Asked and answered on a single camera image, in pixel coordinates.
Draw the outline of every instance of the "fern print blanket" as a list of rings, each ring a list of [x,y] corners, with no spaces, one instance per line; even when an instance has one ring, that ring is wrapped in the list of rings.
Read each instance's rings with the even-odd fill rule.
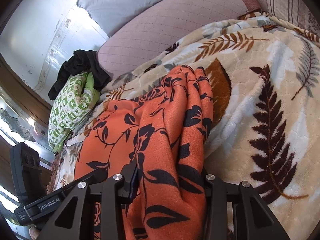
[[[109,83],[64,150],[77,155],[73,147],[110,100],[148,93],[177,65],[203,67],[214,104],[206,170],[225,182],[249,181],[289,237],[307,239],[320,218],[319,37],[276,17],[253,16],[203,26]],[[73,177],[76,158],[66,159],[73,161],[57,178]]]

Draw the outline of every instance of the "brown fern leaf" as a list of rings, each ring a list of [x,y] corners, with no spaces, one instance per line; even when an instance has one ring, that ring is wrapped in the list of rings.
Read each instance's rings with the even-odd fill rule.
[[[259,125],[252,128],[262,135],[262,138],[249,140],[252,147],[263,152],[263,155],[252,156],[253,161],[262,171],[252,172],[250,176],[256,181],[263,182],[256,187],[256,190],[259,194],[263,194],[267,204],[281,195],[288,199],[304,198],[307,195],[289,196],[283,192],[292,181],[297,164],[292,166],[295,153],[289,153],[290,142],[284,143],[286,120],[282,121],[281,100],[277,101],[276,91],[271,85],[269,65],[265,65],[264,68],[251,67],[250,69],[259,74],[265,82],[259,96],[260,102],[256,104],[260,111],[253,114]]]
[[[250,49],[252,49],[254,41],[269,41],[269,39],[255,39],[253,37],[248,38],[245,34],[243,38],[240,32],[237,32],[237,35],[239,37],[239,41],[234,33],[225,33],[218,38],[203,43],[201,46],[198,47],[198,49],[202,49],[202,52],[196,57],[194,62],[197,62],[201,58],[211,56],[217,52],[221,52],[226,49],[231,49],[232,47],[232,50],[238,47],[240,47],[239,49],[247,47],[246,52],[248,52]]]
[[[279,28],[278,25],[263,25],[262,27],[263,27],[263,31],[264,32],[268,32],[268,31],[271,31],[273,29]]]
[[[209,84],[212,88],[212,99],[214,101],[211,125],[212,129],[220,122],[229,105],[232,90],[231,80],[217,58],[205,69],[204,72],[209,79]]]
[[[251,12],[247,12],[247,13],[244,14],[244,15],[241,15],[241,16],[239,16],[237,19],[238,19],[238,20],[246,20],[246,19],[248,19],[248,18],[255,17],[255,16],[256,16],[255,12],[259,12],[259,13],[262,14],[262,10],[259,8],[259,9],[255,9],[255,10],[253,10],[253,11],[251,11]]]
[[[223,28],[222,30],[221,30],[221,34],[226,34],[227,33],[227,28]]]
[[[300,30],[298,28],[294,28],[294,30],[304,36],[305,38],[309,39],[310,41],[320,42],[320,38],[315,35],[314,33],[308,31],[308,30]]]

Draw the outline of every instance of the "gray fern leaf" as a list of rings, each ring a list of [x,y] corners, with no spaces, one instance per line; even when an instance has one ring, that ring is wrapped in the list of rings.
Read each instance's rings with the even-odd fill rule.
[[[267,21],[267,20],[257,20],[257,25],[259,27],[263,27],[264,25],[277,25],[274,21]]]
[[[303,88],[307,90],[309,97],[313,97],[311,88],[314,88],[316,84],[319,83],[318,79],[316,78],[316,76],[320,74],[319,59],[317,58],[310,42],[302,37],[299,39],[301,39],[303,42],[303,51],[299,57],[300,66],[299,72],[296,73],[296,77],[301,83],[301,87],[297,90],[291,100],[294,100],[296,95],[298,95]]]
[[[134,78],[136,78],[137,76],[133,75],[132,74],[132,71],[131,72],[127,72],[127,73],[124,73],[120,76],[118,76],[112,83],[113,86],[115,86],[116,84],[118,84],[119,86],[123,85],[123,84],[127,84],[128,82],[132,81]]]
[[[160,84],[160,82],[161,82],[161,80],[162,80],[164,77],[165,77],[165,76],[163,76],[163,77],[161,77],[161,78],[159,78],[159,79],[157,79],[157,80],[153,81],[153,83],[152,83],[152,87],[156,87],[157,85],[159,85],[159,84]]]
[[[163,65],[164,68],[169,72],[170,70],[172,70],[176,65],[175,63],[172,63],[172,64],[165,64]]]

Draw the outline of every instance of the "black cloth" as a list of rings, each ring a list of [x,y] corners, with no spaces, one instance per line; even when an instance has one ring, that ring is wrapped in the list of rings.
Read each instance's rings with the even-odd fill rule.
[[[64,62],[59,70],[57,81],[51,87],[48,96],[55,100],[64,87],[70,75],[78,75],[82,71],[92,72],[94,89],[100,91],[110,81],[110,76],[100,67],[97,52],[93,50],[76,50],[68,61]]]
[[[0,232],[3,240],[18,240],[14,232],[11,230],[5,218],[0,213]]]

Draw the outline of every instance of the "metal screw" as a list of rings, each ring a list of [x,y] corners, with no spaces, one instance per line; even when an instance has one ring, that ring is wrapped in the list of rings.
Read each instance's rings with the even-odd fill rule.
[[[213,174],[208,174],[207,176],[205,176],[205,178],[207,180],[214,180],[215,179],[215,176]]]
[[[114,180],[121,180],[122,179],[122,175],[121,174],[115,174],[115,175],[113,175],[113,179]]]
[[[85,183],[84,181],[78,183],[78,188],[84,188],[86,186],[87,186],[87,183]]]
[[[241,184],[244,187],[250,187],[251,186],[250,182],[248,182],[248,181],[243,181],[243,182],[241,182]]]

